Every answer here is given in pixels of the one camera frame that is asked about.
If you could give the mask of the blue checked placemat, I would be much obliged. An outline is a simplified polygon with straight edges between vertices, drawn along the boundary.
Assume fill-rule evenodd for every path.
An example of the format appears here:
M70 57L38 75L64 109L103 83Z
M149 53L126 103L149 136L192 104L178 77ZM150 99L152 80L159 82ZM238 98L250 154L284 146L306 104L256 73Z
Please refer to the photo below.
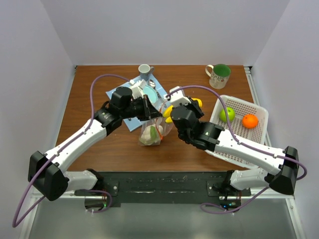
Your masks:
M160 99L158 98L158 101L155 104L153 104L155 107L159 107L163 103L163 97L164 97L164 95L167 94L167 92L166 92L166 90L163 88L161 83L156 79L156 77L153 74L150 75L150 79L152 79L155 82L156 89L157 89L157 91L159 92L159 94L161 96L161 98ZM132 132L135 129L139 128L143 124L137 118L125 119L124 123L126 124L128 130L130 132Z

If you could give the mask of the floral mug green inside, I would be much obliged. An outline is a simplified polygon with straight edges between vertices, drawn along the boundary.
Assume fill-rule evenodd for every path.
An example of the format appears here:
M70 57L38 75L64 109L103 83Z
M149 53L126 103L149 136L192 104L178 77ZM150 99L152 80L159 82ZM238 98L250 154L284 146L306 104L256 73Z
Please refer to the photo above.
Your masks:
M210 77L209 84L214 89L223 89L231 75L231 69L225 64L207 65L206 74Z

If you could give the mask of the yellow banana bunch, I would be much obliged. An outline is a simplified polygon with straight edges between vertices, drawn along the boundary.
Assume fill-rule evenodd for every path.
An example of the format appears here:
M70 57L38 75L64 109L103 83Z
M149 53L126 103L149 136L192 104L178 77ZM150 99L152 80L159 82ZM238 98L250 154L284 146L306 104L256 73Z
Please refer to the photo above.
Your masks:
M192 98L193 101L197 101L199 106L202 107L202 100L198 98ZM165 118L165 123L172 123L172 119L170 117L170 114L172 112L173 105L170 105L163 113L163 117Z

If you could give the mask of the cream and blue plate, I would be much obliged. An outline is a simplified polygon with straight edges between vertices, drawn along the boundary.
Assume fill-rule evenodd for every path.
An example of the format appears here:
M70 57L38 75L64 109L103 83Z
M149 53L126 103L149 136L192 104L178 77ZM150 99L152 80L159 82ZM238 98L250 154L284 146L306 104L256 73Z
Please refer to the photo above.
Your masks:
M144 86L143 93L148 96L148 99L152 104L155 104L158 101L157 92L151 86Z

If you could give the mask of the orange fruit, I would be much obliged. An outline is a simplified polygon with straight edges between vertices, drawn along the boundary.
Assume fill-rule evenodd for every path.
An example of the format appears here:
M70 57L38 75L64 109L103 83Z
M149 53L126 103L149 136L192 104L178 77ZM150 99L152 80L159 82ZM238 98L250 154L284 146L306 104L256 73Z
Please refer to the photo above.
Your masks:
M242 124L245 128L252 129L258 125L258 118L255 115L247 114L242 118Z

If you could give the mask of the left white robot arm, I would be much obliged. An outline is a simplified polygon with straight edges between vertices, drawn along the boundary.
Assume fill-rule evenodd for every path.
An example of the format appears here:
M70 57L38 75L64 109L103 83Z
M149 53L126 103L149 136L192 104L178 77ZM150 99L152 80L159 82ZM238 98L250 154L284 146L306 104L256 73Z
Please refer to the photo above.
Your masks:
M147 95L137 89L118 87L75 134L46 153L37 151L31 156L28 181L50 201L67 191L87 190L91 195L99 195L104 189L103 176L93 169L69 172L70 165L119 128L124 119L148 121L161 116Z

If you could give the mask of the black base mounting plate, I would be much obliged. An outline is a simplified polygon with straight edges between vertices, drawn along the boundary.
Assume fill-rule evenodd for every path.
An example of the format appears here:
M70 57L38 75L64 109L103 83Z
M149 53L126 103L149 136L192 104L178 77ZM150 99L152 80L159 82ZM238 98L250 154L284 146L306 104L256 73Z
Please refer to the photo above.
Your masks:
M94 190L108 192L112 199L99 193L75 191L85 198L85 207L101 208L107 203L119 207L124 203L201 204L219 203L220 197L234 197L240 205L242 196L250 196L250 189L225 191L224 181L230 177L224 172L96 172Z

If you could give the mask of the toy cabbage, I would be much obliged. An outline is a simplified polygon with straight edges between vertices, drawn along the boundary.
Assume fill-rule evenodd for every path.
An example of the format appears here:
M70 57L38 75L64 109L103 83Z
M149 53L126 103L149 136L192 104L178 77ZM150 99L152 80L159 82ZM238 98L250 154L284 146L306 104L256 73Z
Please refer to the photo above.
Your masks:
M154 125L143 126L139 137L139 144L141 146L156 146L160 145L163 127Z

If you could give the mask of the metal spoon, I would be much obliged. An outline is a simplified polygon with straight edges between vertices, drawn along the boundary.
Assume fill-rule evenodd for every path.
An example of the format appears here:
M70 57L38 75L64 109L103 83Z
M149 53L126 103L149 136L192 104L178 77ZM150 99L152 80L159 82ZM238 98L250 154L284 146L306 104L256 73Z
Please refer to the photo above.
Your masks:
M151 88L153 88L153 89L155 90L155 92L156 92L156 94L157 94L157 97L160 99L161 96L160 96L159 92L158 92L157 89L156 89L156 84L155 84L155 82L154 82L152 79L149 79L148 84L149 84L149 86L150 86Z

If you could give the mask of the white perforated plastic basket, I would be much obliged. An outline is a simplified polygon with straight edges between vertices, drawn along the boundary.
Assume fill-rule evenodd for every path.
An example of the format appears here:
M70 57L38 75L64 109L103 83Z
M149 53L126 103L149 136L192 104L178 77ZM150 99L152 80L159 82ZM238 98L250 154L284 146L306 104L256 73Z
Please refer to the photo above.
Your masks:
M264 144L269 117L268 111L261 106L236 97L222 95L221 98L226 107L230 108L230 110L233 112L229 113L229 119L234 134L253 142ZM217 99L210 117L210 122L228 129L226 116L222 111L223 106L220 100ZM207 154L247 169L258 167L244 159L226 153L207 151Z

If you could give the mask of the small grey cup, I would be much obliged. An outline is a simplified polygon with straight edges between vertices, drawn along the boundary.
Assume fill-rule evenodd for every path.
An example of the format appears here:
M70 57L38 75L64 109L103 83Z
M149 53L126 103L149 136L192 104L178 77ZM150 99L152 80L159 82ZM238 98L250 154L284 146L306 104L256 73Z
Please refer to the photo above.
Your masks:
M154 69L155 68L153 66L150 66L148 64L140 65L138 67L140 78L145 80L145 81L148 81L150 79L150 75L153 73Z

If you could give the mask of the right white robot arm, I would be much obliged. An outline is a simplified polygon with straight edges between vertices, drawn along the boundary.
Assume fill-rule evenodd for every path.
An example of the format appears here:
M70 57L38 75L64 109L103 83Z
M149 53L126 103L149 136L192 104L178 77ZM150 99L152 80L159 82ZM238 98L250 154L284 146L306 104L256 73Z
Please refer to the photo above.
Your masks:
M211 122L200 121L204 115L199 103L190 97L171 97L170 117L179 139L207 152L226 153L256 165L244 171L229 171L221 190L232 196L250 187L270 187L274 191L292 195L295 192L299 166L297 149L267 147L239 136Z

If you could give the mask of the clear zip top bag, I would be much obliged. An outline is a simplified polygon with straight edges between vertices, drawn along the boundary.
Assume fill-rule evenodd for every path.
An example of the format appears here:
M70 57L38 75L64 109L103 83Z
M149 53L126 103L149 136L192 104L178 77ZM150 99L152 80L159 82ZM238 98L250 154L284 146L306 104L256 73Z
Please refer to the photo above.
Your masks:
M140 146L157 146L167 136L173 128L172 120L169 116L172 105L168 100L164 100L158 108L162 117L146 121L142 124L139 136Z

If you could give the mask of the green apple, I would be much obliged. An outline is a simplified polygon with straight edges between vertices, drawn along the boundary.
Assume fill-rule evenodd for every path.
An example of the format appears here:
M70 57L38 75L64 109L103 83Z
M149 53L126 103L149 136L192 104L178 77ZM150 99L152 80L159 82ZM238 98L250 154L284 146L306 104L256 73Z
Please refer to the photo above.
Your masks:
M229 121L232 122L236 116L235 111L231 107L227 107L227 111L221 110L219 113L219 118L222 122L227 122L226 116L228 116Z

